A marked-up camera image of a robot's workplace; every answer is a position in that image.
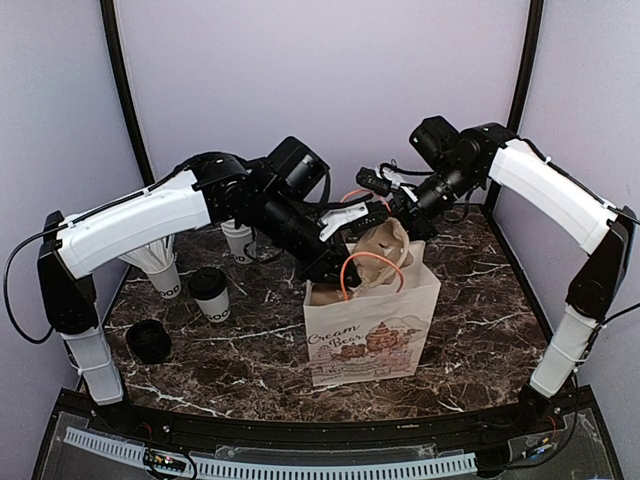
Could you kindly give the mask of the brown cardboard cup carrier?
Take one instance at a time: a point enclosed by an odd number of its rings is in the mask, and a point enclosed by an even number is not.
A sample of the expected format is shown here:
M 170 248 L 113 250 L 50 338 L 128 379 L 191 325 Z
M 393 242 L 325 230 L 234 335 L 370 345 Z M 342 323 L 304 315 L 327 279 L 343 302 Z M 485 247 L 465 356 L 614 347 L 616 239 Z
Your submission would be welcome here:
M 308 305 L 320 307 L 351 300 L 369 294 L 376 287 L 391 285 L 398 277 L 396 269 L 405 269 L 414 263 L 415 255 L 409 247 L 409 235 L 400 221 L 386 219 L 366 231 L 353 247 L 352 252 L 360 256 L 348 265 L 356 267 L 361 284 L 346 287 L 346 294 L 339 285 L 312 284 Z

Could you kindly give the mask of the stack of white paper cups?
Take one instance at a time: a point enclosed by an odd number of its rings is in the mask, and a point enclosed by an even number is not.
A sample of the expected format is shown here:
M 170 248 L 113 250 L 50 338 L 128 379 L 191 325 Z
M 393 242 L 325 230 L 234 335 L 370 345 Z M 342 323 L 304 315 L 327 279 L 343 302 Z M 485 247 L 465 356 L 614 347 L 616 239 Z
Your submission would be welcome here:
M 256 256 L 256 237 L 252 228 L 228 220 L 221 223 L 221 230 L 234 260 L 243 265 L 252 263 Z

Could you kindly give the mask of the single black cup lid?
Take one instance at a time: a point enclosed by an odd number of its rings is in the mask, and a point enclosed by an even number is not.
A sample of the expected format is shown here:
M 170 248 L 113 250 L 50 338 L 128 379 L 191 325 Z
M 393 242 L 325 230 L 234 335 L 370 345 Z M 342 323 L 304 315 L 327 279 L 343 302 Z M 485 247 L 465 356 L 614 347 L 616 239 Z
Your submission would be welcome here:
M 226 275 L 214 267 L 200 268 L 188 280 L 190 296 L 202 301 L 217 298 L 227 289 L 227 286 Z

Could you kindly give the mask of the single white paper cup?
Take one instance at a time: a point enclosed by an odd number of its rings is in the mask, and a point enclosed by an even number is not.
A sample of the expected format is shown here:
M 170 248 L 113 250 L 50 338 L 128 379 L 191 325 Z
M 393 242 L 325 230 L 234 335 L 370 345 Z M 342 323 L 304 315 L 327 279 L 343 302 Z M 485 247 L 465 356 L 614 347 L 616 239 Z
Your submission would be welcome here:
M 231 307 L 227 288 L 217 292 L 213 297 L 195 297 L 195 301 L 209 322 L 221 323 L 229 319 Z

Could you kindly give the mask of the printed paper takeout bag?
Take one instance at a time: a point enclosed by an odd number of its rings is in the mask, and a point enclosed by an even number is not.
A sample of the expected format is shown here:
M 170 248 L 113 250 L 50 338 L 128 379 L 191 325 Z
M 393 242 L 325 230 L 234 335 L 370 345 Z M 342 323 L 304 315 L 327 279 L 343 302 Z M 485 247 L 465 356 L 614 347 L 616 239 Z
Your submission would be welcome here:
M 348 226 L 360 237 L 369 229 L 394 218 L 382 198 L 343 205 L 322 220 L 324 230 L 335 233 Z M 340 272 L 339 286 L 358 287 L 360 276 L 348 263 L 355 243 Z M 397 279 L 374 288 L 365 296 L 325 306 L 309 306 L 312 284 L 307 282 L 303 313 L 306 328 L 308 367 L 316 386 L 349 384 L 407 377 L 415 374 L 435 312 L 441 282 L 424 264 L 425 244 L 410 240 L 414 263 L 396 269 Z

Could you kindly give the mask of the stack of black lids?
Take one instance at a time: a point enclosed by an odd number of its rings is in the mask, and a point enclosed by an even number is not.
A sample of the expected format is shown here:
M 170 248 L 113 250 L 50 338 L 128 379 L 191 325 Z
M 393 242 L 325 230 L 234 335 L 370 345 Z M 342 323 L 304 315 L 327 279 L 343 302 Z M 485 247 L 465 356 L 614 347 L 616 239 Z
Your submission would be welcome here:
M 125 339 L 131 352 L 145 364 L 163 363 L 171 353 L 171 339 L 157 320 L 147 319 L 133 324 Z

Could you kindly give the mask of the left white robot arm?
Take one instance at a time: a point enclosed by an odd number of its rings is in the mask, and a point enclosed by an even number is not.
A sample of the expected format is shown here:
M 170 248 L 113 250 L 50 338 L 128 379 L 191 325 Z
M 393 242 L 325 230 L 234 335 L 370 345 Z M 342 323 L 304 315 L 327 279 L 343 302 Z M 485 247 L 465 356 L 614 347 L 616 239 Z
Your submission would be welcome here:
M 37 239 L 37 275 L 46 318 L 70 349 L 101 417 L 120 436 L 141 427 L 95 307 L 92 274 L 104 264 L 179 232 L 228 219 L 253 227 L 297 261 L 297 275 L 314 283 L 357 287 L 337 226 L 313 219 L 304 199 L 327 174 L 311 153 L 245 161 L 235 155 L 196 155 L 157 183 L 89 212 L 51 213 Z

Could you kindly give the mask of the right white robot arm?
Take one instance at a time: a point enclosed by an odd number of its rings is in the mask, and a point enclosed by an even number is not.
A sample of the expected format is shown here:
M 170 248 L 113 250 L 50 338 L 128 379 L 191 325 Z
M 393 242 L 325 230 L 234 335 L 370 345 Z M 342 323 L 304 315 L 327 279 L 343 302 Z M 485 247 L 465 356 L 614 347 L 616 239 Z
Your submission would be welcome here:
M 412 233 L 430 237 L 435 218 L 493 181 L 555 221 L 588 256 L 568 287 L 563 317 L 531 374 L 527 389 L 534 395 L 510 413 L 511 426 L 530 434 L 549 416 L 544 398 L 560 390 L 606 325 L 638 221 L 631 209 L 617 208 L 593 193 L 531 141 L 497 123 L 458 131 L 441 116 L 429 117 L 414 129 L 409 143 L 432 170 L 412 192 L 394 199 Z

